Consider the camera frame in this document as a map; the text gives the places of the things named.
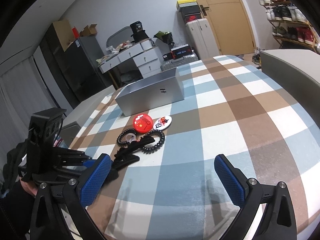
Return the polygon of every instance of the person's arm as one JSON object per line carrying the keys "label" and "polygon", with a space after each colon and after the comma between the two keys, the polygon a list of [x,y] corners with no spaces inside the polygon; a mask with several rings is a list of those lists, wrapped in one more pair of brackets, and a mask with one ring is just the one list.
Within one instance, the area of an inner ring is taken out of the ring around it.
{"label": "person's arm", "polygon": [[30,229],[31,214],[35,201],[36,187],[33,184],[17,181],[12,190],[1,199],[4,218],[9,220],[15,232],[23,237]]}

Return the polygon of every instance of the plaid tablecloth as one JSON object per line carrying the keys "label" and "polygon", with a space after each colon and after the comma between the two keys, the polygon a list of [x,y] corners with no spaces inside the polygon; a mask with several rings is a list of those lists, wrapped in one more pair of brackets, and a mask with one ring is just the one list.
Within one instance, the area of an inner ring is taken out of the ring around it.
{"label": "plaid tablecloth", "polygon": [[[123,169],[88,212],[108,239],[218,239],[238,212],[214,168],[217,154],[260,183],[288,185],[298,233],[320,214],[320,130],[276,82],[234,56],[178,67],[185,100],[146,111],[170,115],[164,146]],[[132,127],[114,98],[95,110],[72,149],[114,154]]]}

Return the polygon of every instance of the door frame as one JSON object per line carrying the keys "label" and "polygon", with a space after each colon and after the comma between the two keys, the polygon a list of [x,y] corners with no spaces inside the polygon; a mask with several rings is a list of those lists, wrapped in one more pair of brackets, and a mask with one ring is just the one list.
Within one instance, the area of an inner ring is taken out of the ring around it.
{"label": "door frame", "polygon": [[[257,48],[257,44],[256,44],[256,40],[255,40],[255,37],[254,37],[254,34],[253,34],[252,25],[251,25],[251,22],[250,22],[250,20],[249,20],[248,12],[247,12],[247,10],[246,10],[246,8],[245,8],[245,6],[244,6],[243,0],[239,0],[239,1],[240,1],[240,3],[241,3],[242,8],[243,8],[245,17],[246,17],[246,19],[247,19],[247,23],[248,23],[248,25],[249,25],[249,27],[250,27],[249,29],[250,29],[251,40],[252,40],[252,42],[253,42],[253,47],[256,49],[256,48]],[[211,22],[210,22],[210,25],[211,25],[211,27],[212,27],[212,32],[213,32],[214,38],[215,38],[215,40],[216,40],[216,43],[217,43],[219,52],[220,52],[220,54],[221,54],[222,52],[220,51],[221,48],[220,48],[220,44],[219,44],[219,42],[218,42],[218,38],[217,38],[217,34],[216,34],[216,32],[215,32],[214,26],[212,25]]]}

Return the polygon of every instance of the white curtain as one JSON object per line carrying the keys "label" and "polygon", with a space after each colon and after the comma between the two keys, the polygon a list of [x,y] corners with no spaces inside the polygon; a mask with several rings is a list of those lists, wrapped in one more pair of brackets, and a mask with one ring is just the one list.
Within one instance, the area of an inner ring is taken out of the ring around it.
{"label": "white curtain", "polygon": [[0,170],[7,152],[27,138],[31,115],[52,107],[32,57],[0,76]]}

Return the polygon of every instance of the wooden shelf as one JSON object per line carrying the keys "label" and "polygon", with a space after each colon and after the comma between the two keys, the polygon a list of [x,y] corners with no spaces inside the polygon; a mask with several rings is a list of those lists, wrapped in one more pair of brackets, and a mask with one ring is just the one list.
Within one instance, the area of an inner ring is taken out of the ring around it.
{"label": "wooden shelf", "polygon": [[294,22],[294,21],[278,21],[278,20],[268,20],[271,23],[291,23],[291,24],[300,24],[300,25],[309,25],[310,23],[305,22]]}
{"label": "wooden shelf", "polygon": [[291,1],[283,1],[283,2],[274,2],[274,3],[271,3],[271,4],[265,4],[263,5],[264,7],[267,7],[267,6],[276,6],[276,5],[290,5],[292,4]]}
{"label": "wooden shelf", "polygon": [[291,42],[291,43],[295,43],[295,44],[299,44],[299,45],[308,47],[308,48],[310,48],[310,49],[314,49],[314,47],[313,47],[312,45],[306,44],[306,43],[304,43],[304,42],[289,40],[289,39],[285,39],[285,38],[281,38],[281,37],[275,37],[275,36],[273,36],[273,37],[274,37],[276,40],[288,41],[288,42]]}

